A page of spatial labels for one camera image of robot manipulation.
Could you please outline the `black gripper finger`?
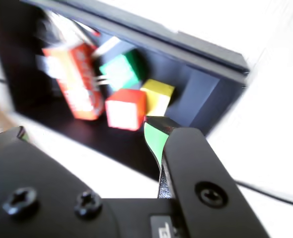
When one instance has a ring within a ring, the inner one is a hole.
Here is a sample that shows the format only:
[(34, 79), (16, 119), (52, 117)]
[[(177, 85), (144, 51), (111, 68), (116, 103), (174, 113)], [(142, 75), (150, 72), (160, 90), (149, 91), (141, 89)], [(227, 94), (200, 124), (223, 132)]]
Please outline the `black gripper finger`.
[(94, 202), (90, 188), (20, 133), (0, 133), (0, 238), (111, 237), (107, 216), (74, 210)]
[(144, 135), (160, 150), (172, 198), (191, 238), (266, 238), (266, 230), (199, 129), (148, 116)]

